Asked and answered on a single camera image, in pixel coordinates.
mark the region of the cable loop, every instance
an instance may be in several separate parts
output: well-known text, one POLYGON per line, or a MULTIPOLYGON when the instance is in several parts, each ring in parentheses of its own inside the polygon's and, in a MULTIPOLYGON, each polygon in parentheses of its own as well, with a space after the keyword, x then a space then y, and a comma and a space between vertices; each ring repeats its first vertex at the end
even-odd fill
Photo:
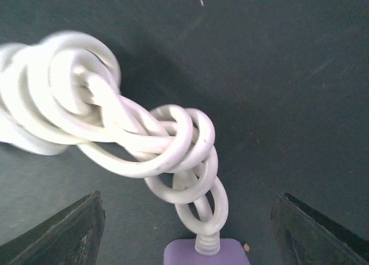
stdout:
POLYGON ((145 179, 198 235, 196 250, 218 253, 228 200, 217 177, 211 120, 197 109, 177 105, 149 112, 120 95, 120 81, 114 54, 84 33, 59 32, 32 46, 2 45, 0 123, 5 130, 0 141, 43 155, 76 145, 113 173, 145 179), (96 142, 115 142, 137 162, 118 158, 96 142), (162 173, 174 174, 172 188, 160 180, 162 173), (205 196, 208 191, 214 214, 205 196), (200 220, 190 211, 191 202, 200 220))

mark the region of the speck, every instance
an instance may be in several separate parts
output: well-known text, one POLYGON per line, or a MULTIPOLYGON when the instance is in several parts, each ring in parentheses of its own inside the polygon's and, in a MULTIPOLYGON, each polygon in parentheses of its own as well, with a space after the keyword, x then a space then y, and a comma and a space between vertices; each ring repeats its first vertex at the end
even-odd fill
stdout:
POLYGON ((245 243, 245 244, 243 245, 243 249, 244 249, 244 251, 245 251, 245 252, 248 252, 248 251, 250 250, 250 246, 249 246, 249 245, 247 245, 247 243, 245 243))

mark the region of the white cable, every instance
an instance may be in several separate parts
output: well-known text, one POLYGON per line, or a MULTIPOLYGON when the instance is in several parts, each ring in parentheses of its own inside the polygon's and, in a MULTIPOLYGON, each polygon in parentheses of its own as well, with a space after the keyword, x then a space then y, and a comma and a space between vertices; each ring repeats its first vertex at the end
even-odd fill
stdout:
POLYGON ((32 46, 0 46, 0 141, 43 155, 76 145, 111 172, 144 178, 197 234, 196 251, 215 255, 228 199, 217 177, 211 120, 177 105, 148 112, 120 95, 120 79, 114 54, 84 33, 59 32, 32 46), (95 142, 115 142, 138 162, 113 156, 95 142), (160 180, 164 172, 174 174, 172 188, 160 180), (200 220, 190 211, 191 202, 200 220))

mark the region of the purple plug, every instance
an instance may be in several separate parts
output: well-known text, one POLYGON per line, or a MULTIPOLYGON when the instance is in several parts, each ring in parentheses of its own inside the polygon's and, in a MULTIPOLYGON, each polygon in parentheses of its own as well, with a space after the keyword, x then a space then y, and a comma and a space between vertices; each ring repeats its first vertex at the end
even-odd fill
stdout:
POLYGON ((234 239, 221 239, 220 251, 214 256, 200 255, 195 239, 170 242, 164 250, 164 265, 250 265, 241 244, 234 239))

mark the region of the tangled cord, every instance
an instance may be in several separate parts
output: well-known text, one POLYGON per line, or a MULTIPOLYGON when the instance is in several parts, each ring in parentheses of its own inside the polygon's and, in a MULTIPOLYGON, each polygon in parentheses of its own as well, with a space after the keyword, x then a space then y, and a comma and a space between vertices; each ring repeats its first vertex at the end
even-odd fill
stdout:
POLYGON ((79 32, 55 33, 37 45, 0 46, 0 74, 0 141, 42 155, 76 145, 111 172, 144 178, 197 234, 196 251, 218 253, 228 199, 217 177, 214 127, 203 112, 177 105, 148 112, 123 97, 114 54, 79 32), (138 162, 120 159, 95 142, 115 142, 138 162), (174 174, 172 188, 160 180, 164 172, 174 174))

